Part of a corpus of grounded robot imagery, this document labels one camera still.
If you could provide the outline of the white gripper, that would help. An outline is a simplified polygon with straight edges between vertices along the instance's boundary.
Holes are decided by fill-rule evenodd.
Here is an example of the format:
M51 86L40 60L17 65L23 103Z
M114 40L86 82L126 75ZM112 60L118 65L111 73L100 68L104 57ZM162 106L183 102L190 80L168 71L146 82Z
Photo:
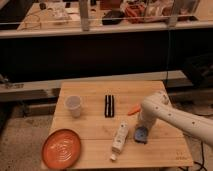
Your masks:
M151 130L154 124L156 123L156 120L157 118L152 115L140 113L138 115L138 121L136 126L145 127L148 130Z

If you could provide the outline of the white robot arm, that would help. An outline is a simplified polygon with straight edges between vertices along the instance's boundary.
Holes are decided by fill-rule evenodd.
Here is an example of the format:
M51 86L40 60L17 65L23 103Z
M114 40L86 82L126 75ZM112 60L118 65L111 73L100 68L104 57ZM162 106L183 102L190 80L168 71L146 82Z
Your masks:
M191 134L213 148L213 120L172 107L165 91L157 91L142 100L138 126L150 131L157 119Z

